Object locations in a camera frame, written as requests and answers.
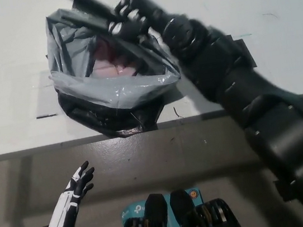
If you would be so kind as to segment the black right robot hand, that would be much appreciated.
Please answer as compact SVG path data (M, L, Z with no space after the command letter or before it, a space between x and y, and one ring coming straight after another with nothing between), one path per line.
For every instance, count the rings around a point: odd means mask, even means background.
M117 17L108 23L108 32L125 40L135 40L150 28L161 32L168 15L152 0L121 0L115 7Z

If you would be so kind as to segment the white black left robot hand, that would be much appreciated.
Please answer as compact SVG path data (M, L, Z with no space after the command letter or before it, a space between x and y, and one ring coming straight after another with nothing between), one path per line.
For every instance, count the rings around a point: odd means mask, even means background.
M73 174L65 190L59 196L49 227L75 227L79 205L94 184L91 182L94 168L85 161Z

